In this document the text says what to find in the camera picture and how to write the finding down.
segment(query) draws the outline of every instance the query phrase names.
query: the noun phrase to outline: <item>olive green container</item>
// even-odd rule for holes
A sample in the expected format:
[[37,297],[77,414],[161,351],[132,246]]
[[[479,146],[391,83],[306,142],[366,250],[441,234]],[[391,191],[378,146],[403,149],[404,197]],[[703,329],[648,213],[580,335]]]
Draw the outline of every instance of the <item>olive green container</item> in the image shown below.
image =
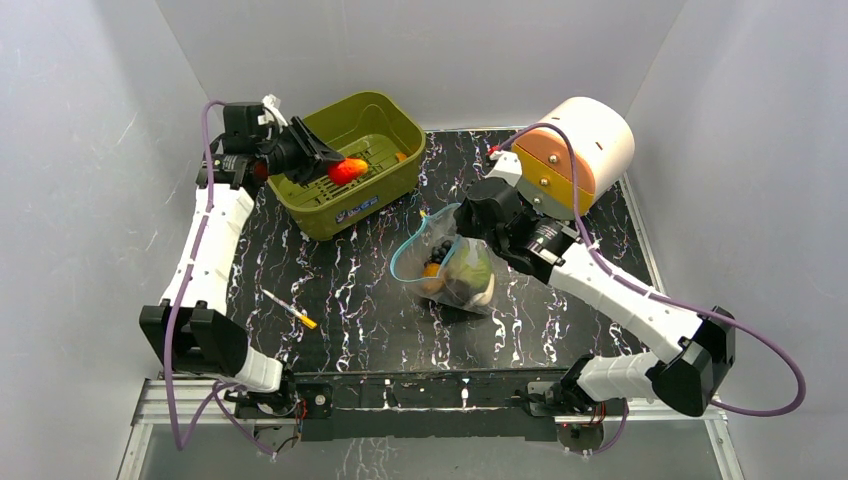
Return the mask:
[[[424,131],[387,96],[360,92],[303,119],[315,135],[368,172],[339,187],[322,177],[305,187],[284,175],[268,179],[300,229],[328,240],[418,185]],[[406,155],[398,160],[398,153]]]

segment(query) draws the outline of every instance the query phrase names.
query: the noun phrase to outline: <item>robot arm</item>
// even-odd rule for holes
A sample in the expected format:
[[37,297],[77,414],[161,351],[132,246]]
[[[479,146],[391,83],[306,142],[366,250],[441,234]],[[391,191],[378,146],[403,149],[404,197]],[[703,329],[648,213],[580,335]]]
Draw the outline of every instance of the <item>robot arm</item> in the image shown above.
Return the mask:
[[[262,103],[230,103],[223,109],[224,133],[211,145],[213,184],[207,164],[197,175],[194,217],[176,272],[158,305],[142,308],[139,323],[165,363],[165,332],[177,308],[173,369],[236,383],[262,398],[272,411],[288,409],[290,371],[249,345],[247,332],[227,317],[227,285],[239,236],[254,199],[269,175],[284,174],[305,185],[327,174],[345,157],[319,140],[300,120],[287,122],[276,98]],[[214,205],[207,210],[208,189]],[[199,241],[198,232],[203,235]],[[191,272],[182,297],[179,291]]]
[[[686,415],[702,415],[733,363],[734,330],[615,281],[589,254],[596,245],[574,241],[569,229],[522,198],[515,188],[522,177],[518,157],[511,152],[492,157],[495,167],[468,189],[455,214],[457,233],[485,240],[513,269],[577,296],[651,350],[582,359],[554,386],[546,403],[581,409],[581,402],[659,398]],[[613,267],[613,274],[655,291],[619,268]]]

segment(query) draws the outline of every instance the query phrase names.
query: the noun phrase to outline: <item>orange panel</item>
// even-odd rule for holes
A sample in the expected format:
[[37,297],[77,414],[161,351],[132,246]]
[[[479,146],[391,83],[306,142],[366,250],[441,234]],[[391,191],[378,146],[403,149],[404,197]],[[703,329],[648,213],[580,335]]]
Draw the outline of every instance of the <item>orange panel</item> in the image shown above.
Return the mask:
[[[536,157],[539,162],[544,163],[545,166],[571,181],[571,162],[569,161],[568,148],[556,133],[537,128],[519,137],[515,141],[515,145],[518,145],[531,156]],[[548,161],[548,157],[551,154],[559,158],[557,163],[550,163]],[[577,185],[582,190],[594,195],[595,176],[589,168],[589,164],[580,156],[580,152],[575,151],[574,154],[577,157]]]
[[[521,176],[525,180],[533,184],[540,191],[547,193],[566,208],[574,208],[574,187],[571,185],[571,180],[563,177],[554,170],[545,168],[542,166],[542,162],[533,158],[517,145],[513,145],[512,151],[518,155],[518,159],[521,162]],[[547,185],[542,185],[542,179],[547,180]],[[580,215],[585,215],[594,201],[595,196],[593,194],[582,188],[577,188],[577,203]]]

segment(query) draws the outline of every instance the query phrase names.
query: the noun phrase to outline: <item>white wall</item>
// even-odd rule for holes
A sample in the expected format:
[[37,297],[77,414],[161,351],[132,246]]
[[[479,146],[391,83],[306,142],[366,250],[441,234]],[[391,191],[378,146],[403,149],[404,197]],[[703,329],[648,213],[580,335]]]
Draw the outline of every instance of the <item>white wall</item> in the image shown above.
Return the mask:
[[[732,416],[747,478],[845,478],[848,431],[848,2],[690,1],[627,120],[631,178],[671,293],[768,332],[807,374],[801,410]],[[792,398],[740,338],[720,392]]]
[[0,478],[114,478],[206,96],[149,2],[2,2]]
[[629,107],[683,0],[158,0],[212,98],[306,115],[360,90],[425,128],[526,124],[568,97]]

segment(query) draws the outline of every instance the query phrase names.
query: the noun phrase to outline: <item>pen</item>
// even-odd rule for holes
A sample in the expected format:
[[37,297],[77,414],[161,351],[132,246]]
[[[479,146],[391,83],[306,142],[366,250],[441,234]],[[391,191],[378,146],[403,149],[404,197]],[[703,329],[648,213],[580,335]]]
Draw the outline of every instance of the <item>pen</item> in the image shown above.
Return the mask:
[[279,306],[281,306],[281,307],[285,308],[286,310],[288,310],[288,311],[289,311],[289,313],[291,313],[292,315],[294,315],[295,317],[297,317],[297,318],[298,318],[298,319],[299,319],[299,320],[300,320],[300,321],[301,321],[304,325],[306,325],[306,326],[307,326],[307,327],[309,327],[310,329],[314,329],[315,327],[317,327],[317,326],[318,326],[318,324],[317,324],[317,323],[315,323],[315,322],[313,322],[313,321],[312,321],[312,319],[310,319],[310,318],[309,318],[309,317],[307,317],[306,315],[304,315],[304,314],[300,313],[299,311],[295,310],[295,308],[294,308],[294,307],[292,307],[291,305],[289,305],[288,303],[286,303],[286,302],[284,302],[284,301],[280,300],[279,298],[275,297],[275,296],[274,296],[274,294],[273,294],[273,293],[271,293],[271,292],[269,292],[268,290],[265,290],[265,289],[263,288],[263,289],[262,289],[262,293],[264,293],[264,294],[265,294],[268,298],[270,298],[271,300],[273,300],[274,302],[276,302],[276,303],[277,303],[277,305],[279,305]]

